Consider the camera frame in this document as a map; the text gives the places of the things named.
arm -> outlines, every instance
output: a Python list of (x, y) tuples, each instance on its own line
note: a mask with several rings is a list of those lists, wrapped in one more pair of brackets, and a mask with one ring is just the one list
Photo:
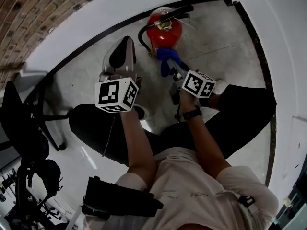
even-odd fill
[(120, 113), (128, 149), (128, 173), (140, 176), (150, 187), (156, 174), (154, 155), (135, 110)]
[[(180, 92), (180, 104), (183, 113), (195, 110), (194, 96), (185, 90)], [(209, 133), (201, 116), (188, 120), (198, 159), (205, 172), (213, 178), (231, 165), (225, 160), (218, 144)]]

chair wheel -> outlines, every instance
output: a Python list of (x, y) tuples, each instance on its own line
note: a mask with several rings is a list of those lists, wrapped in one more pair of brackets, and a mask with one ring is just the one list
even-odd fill
[(67, 148), (67, 146), (66, 146), (65, 143), (59, 145), (59, 149), (60, 149), (61, 151), (65, 150), (66, 148)]

red fire extinguisher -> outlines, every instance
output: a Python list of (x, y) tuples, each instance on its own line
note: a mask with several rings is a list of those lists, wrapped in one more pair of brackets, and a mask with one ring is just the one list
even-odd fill
[[(140, 43), (150, 54), (156, 54), (158, 48), (174, 48), (182, 35), (182, 25), (179, 19), (189, 18), (190, 12), (194, 10), (193, 6), (188, 5), (179, 9), (162, 7), (155, 10), (147, 23), (138, 35)], [(142, 39), (144, 32), (151, 41), (152, 50)]]

floor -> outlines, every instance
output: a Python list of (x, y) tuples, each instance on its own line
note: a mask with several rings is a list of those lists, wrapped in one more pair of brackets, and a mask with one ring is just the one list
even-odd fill
[[(227, 7), (223, 1), (197, 4), (194, 7), (191, 19), (186, 22), (197, 30), (183, 25), (183, 36), (177, 45), (177, 51), (184, 62), (191, 69), (199, 69), (214, 79), (222, 78), (228, 84), (265, 87), (255, 48), (235, 8)], [(53, 113), (66, 114), (71, 107), (94, 103), (94, 86), (99, 80), (105, 53), (116, 41), (129, 35), (135, 43), (137, 71), (143, 76), (142, 95), (153, 113), (148, 122), (143, 122), (143, 126), (159, 133), (175, 123), (177, 107), (172, 105), (168, 95), (173, 80), (171, 77), (160, 76), (160, 63), (149, 58), (137, 40), (138, 31), (147, 20), (137, 21), (108, 35), (62, 68), (55, 75), (52, 89), (47, 93), (47, 102)], [(215, 113), (214, 110), (204, 108), (204, 121)], [(73, 212), (82, 203), (89, 176), (97, 175), (101, 180), (113, 183), (127, 170), (124, 165), (102, 157), (78, 140), (70, 131), (68, 120), (50, 122), (48, 126), (54, 137), (61, 134), (56, 140), (58, 144), (63, 139), (68, 144), (66, 150), (60, 152), (50, 146), (49, 156), (61, 168), (63, 189), (55, 199), (66, 211)], [(248, 165), (264, 183), (269, 150), (268, 125), (249, 144), (232, 155), (228, 162), (233, 166)], [(41, 182), (37, 179), (35, 183), (34, 190), (40, 192)]]

fire extinguisher hose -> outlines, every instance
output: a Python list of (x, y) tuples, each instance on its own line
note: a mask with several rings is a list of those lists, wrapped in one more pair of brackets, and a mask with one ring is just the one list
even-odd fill
[(152, 24), (149, 24), (149, 25), (146, 25), (144, 26), (140, 31), (139, 31), (139, 34), (138, 34), (138, 39), (139, 39), (139, 42), (144, 46), (144, 48), (147, 49), (148, 53), (152, 53), (151, 49), (148, 47), (148, 45), (144, 42), (142, 36), (144, 34), (144, 32), (146, 32), (149, 28), (152, 28), (154, 27), (155, 24), (152, 23)]

